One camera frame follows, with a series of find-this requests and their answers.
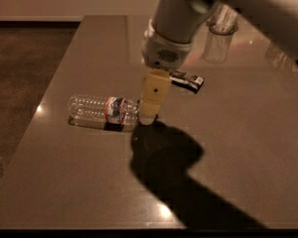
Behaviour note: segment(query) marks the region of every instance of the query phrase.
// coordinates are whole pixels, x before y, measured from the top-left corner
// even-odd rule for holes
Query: floor
[[[0,28],[0,179],[76,27]]]

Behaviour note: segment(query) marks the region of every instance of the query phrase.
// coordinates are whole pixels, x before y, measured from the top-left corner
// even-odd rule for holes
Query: clear water bottle
[[[125,98],[75,94],[69,112],[71,125],[128,132],[138,123],[139,105]]]

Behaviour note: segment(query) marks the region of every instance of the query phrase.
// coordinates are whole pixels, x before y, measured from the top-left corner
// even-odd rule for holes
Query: tabletop
[[[198,32],[152,126],[70,126],[75,93],[138,100],[149,16],[86,16],[0,183],[0,229],[298,229],[298,68],[244,19]]]

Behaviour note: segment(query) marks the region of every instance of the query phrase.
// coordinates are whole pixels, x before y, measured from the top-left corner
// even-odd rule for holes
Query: gray table
[[[155,127],[68,125],[74,93],[139,98],[148,19],[83,19],[0,184],[0,229],[297,229],[298,69],[243,19],[222,64],[201,28],[182,70],[205,84],[173,86]]]

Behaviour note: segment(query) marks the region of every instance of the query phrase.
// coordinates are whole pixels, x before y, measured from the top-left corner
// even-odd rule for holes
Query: transparent container
[[[69,124],[130,132],[138,124],[138,102],[111,96],[75,94],[69,101]]]

